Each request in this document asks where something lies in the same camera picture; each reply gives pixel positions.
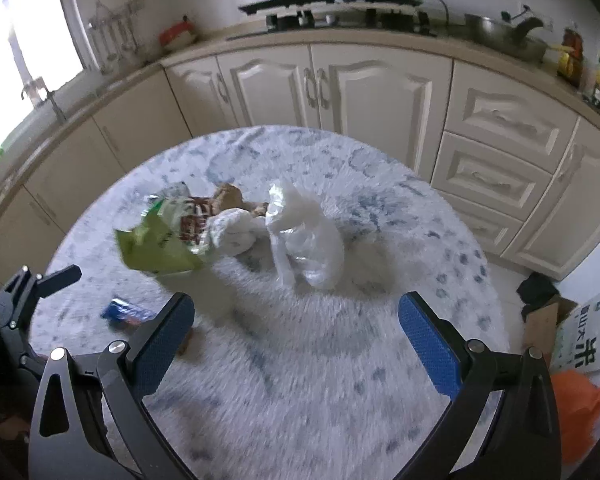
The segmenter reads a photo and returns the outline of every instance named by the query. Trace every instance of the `white plastic bag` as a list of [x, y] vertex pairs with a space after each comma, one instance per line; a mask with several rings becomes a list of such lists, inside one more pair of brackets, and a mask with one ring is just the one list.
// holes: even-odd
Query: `white plastic bag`
[[269, 190], [266, 225], [273, 262], [284, 285], [301, 273], [315, 288], [333, 288], [342, 275], [344, 244], [332, 220], [309, 193], [286, 181]]

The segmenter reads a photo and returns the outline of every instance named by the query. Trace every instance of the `orange plastic bag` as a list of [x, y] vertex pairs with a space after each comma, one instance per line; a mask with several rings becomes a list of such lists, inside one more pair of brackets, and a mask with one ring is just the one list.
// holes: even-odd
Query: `orange plastic bag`
[[562, 461], [581, 459], [593, 446], [593, 425], [600, 416], [600, 387], [575, 370], [551, 376], [560, 420]]

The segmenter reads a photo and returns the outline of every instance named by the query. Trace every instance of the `blue gripper pad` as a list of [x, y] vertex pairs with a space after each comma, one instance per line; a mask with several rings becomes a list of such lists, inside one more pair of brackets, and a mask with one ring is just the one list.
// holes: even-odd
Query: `blue gripper pad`
[[136, 399], [158, 389], [194, 318], [193, 300], [186, 294], [174, 294], [154, 319], [132, 335], [126, 364]]
[[417, 292], [400, 298], [398, 320], [435, 389], [454, 400], [462, 387], [461, 358], [466, 354], [464, 345], [458, 348], [460, 341], [464, 343], [462, 336], [436, 316]]

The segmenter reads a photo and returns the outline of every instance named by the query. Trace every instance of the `white floor tile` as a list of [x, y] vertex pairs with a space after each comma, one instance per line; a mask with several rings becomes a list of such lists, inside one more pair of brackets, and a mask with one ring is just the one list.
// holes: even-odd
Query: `white floor tile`
[[522, 350], [522, 335], [525, 328], [520, 311], [522, 311], [524, 304], [520, 300], [516, 289], [521, 282], [526, 280], [528, 274], [506, 269], [492, 262], [489, 263], [489, 268], [491, 270], [491, 283], [493, 283], [502, 304], [504, 323], [509, 333], [511, 351], [520, 352]]

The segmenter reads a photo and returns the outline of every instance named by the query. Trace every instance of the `window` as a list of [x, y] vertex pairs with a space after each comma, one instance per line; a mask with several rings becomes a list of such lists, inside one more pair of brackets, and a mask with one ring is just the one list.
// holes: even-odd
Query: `window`
[[60, 0], [0, 0], [0, 156], [46, 93], [84, 70]]

